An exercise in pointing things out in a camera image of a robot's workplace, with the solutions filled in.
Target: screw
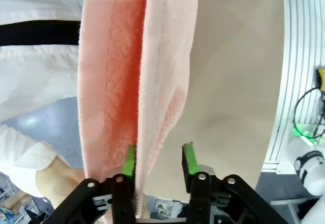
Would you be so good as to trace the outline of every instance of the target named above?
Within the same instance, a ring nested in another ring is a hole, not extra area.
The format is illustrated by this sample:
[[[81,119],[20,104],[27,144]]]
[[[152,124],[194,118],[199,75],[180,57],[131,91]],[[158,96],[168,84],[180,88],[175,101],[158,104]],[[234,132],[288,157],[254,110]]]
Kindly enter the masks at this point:
[[[199,175],[199,180],[205,180],[205,179],[207,179],[207,176],[204,175],[203,173],[201,173],[201,174]]]
[[[117,182],[122,182],[124,179],[123,179],[123,177],[118,177],[118,178],[116,178],[116,181]]]
[[[234,178],[229,178],[229,179],[228,179],[228,183],[229,183],[229,184],[235,184],[235,182],[236,182],[236,181],[235,181]]]

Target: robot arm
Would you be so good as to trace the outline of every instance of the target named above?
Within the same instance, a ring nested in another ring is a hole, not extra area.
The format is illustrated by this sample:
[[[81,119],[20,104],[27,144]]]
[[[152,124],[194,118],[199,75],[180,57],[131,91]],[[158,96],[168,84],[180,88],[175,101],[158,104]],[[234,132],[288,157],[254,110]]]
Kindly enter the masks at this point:
[[[295,168],[305,189],[318,202],[303,218],[301,224],[323,224],[325,220],[325,160],[323,149],[306,142],[304,136],[296,137],[286,148],[286,158]]]
[[[235,224],[287,224],[239,176],[230,175],[220,180],[215,175],[200,171],[191,143],[184,144],[182,152],[186,191],[190,194],[188,214],[186,218],[169,219],[168,223],[213,223],[211,208],[218,208]],[[133,162],[133,167],[126,168],[132,174],[117,174],[102,183],[85,179],[44,224],[93,224],[108,209],[112,210],[114,224],[161,223],[154,219],[135,218],[135,160],[130,162]]]

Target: towel fold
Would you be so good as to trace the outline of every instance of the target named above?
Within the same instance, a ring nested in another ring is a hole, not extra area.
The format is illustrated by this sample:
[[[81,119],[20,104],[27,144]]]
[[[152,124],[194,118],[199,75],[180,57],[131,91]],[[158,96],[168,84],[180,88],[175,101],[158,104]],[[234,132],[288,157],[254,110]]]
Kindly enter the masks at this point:
[[[185,104],[197,5],[85,0],[78,111],[86,176],[103,181],[137,144],[138,215],[145,177]]]

